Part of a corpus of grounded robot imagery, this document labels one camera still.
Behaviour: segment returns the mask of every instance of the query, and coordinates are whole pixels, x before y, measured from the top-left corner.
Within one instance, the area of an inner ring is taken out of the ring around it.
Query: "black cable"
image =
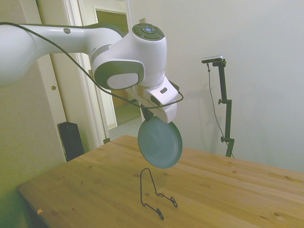
[[[36,33],[36,32],[34,32],[34,31],[32,31],[32,30],[30,30],[30,29],[28,29],[28,28],[26,28],[26,27],[23,27],[23,26],[21,26],[21,25],[18,25],[18,24],[15,24],[15,23],[11,23],[11,22],[0,22],[0,25],[12,25],[12,26],[15,26],[15,27],[18,27],[18,28],[20,28],[20,29],[23,29],[23,30],[25,30],[25,31],[27,31],[27,32],[29,32],[29,33],[32,33],[32,34],[34,34],[34,35],[36,35],[36,36],[38,36],[39,38],[41,38],[41,39],[43,39],[43,40],[45,40],[45,41],[47,41],[47,42],[49,42],[50,44],[52,44],[52,45],[54,45],[55,47],[57,47],[58,49],[60,49],[64,54],[66,54],[88,77],[89,77],[89,79],[101,90],[101,91],[103,91],[103,92],[105,92],[106,94],[109,94],[109,95],[112,95],[112,96],[114,96],[114,97],[117,97],[117,98],[119,98],[119,99],[122,99],[122,100],[124,100],[124,101],[126,101],[126,102],[129,102],[130,104],[133,104],[133,105],[135,105],[135,106],[137,106],[137,107],[139,107],[139,108],[146,108],[146,109],[154,109],[154,108],[162,108],[162,107],[166,107],[166,106],[169,106],[169,105],[172,105],[172,104],[175,104],[175,103],[177,103],[177,102],[180,102],[180,101],[182,101],[183,99],[184,99],[184,96],[182,95],[182,93],[180,92],[180,91],[178,91],[178,93],[179,93],[179,95],[181,96],[181,99],[180,100],[178,100],[178,101],[174,101],[174,102],[171,102],[171,103],[168,103],[168,104],[164,104],[164,105],[159,105],[159,106],[155,106],[155,107],[145,107],[145,106],[143,106],[143,105],[138,105],[138,104],[136,104],[135,102],[132,102],[132,101],[129,101],[129,100],[127,100],[127,99],[125,99],[125,98],[123,98],[123,97],[121,97],[121,96],[118,96],[118,95],[116,95],[116,94],[112,94],[112,93],[110,93],[110,92],[108,92],[108,91],[106,91],[106,90],[104,90],[87,72],[86,72],[86,70],[85,69],[83,69],[82,68],[82,66],[80,66],[77,62],[76,62],[76,60],[74,60],[61,46],[59,46],[58,44],[56,44],[56,43],[54,43],[53,41],[51,41],[50,39],[48,39],[48,38],[46,38],[46,37],[44,37],[44,36],[42,36],[42,35],[40,35],[40,34],[38,34],[38,33]]]
[[[209,63],[207,63],[207,67],[208,67],[208,74],[209,74],[209,91],[210,91],[210,96],[211,96],[212,105],[213,105],[213,113],[214,113],[214,116],[215,116],[215,120],[217,121],[218,127],[219,127],[219,129],[220,129],[220,132],[222,133],[223,138],[225,138],[224,133],[223,133],[223,131],[222,131],[222,128],[221,128],[220,125],[219,125],[217,115],[216,115],[216,113],[215,113],[215,106],[214,106],[213,96],[212,96],[212,92],[211,92],[211,85],[210,85],[210,71],[211,71],[211,70],[210,70],[210,68],[209,68]]]

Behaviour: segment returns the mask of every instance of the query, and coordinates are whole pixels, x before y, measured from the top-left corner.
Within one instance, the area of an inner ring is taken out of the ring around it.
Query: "table top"
[[[178,207],[155,194],[174,197]],[[151,166],[122,136],[20,186],[51,228],[303,228],[304,173],[183,149],[169,169]]]

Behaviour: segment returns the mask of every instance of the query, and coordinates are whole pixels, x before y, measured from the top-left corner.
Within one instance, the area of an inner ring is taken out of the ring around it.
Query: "plate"
[[[138,145],[144,158],[158,168],[170,168],[181,157],[181,134],[174,123],[157,116],[144,121],[138,131]]]

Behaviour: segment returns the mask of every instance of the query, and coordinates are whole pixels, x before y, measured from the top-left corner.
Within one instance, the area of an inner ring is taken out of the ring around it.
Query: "wire plate stand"
[[[148,170],[149,171],[149,173],[150,173],[150,176],[151,176],[151,180],[152,180],[152,183],[153,183],[153,186],[154,186],[154,190],[155,190],[155,194],[157,195],[157,196],[159,196],[159,195],[161,195],[161,196],[163,196],[163,197],[165,197],[166,199],[168,199],[168,200],[170,200],[171,201],[171,203],[173,203],[173,205],[177,208],[177,202],[175,201],[175,199],[173,198],[173,197],[171,197],[171,198],[168,198],[168,197],[166,197],[164,194],[162,194],[162,193],[157,193],[157,190],[156,190],[156,187],[155,187],[155,183],[154,183],[154,180],[153,180],[153,177],[152,177],[152,173],[151,173],[151,171],[150,171],[150,169],[148,169],[148,168],[145,168],[145,169],[143,169],[142,170],[142,172],[141,172],[141,176],[140,176],[140,181],[141,181],[141,202],[142,202],[142,205],[144,205],[144,206],[148,206],[149,208],[151,208],[152,210],[154,210],[158,215],[159,215],[159,217],[163,220],[164,219],[164,217],[163,217],[163,215],[162,215],[162,213],[161,213],[161,210],[159,210],[158,208],[155,210],[153,207],[151,207],[149,204],[147,204],[147,203],[143,203],[143,190],[142,190],[142,173],[143,173],[143,171],[145,171],[145,170]]]

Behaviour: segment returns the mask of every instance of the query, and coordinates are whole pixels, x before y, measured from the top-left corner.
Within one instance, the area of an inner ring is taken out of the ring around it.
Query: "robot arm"
[[[23,25],[69,53],[86,53],[95,81],[105,89],[126,91],[146,107],[175,102],[176,88],[165,76],[166,37],[150,24],[135,25],[125,37],[110,24],[84,27]],[[41,56],[62,51],[12,25],[0,26],[0,87],[19,80]],[[165,123],[176,115],[176,103],[150,109]]]

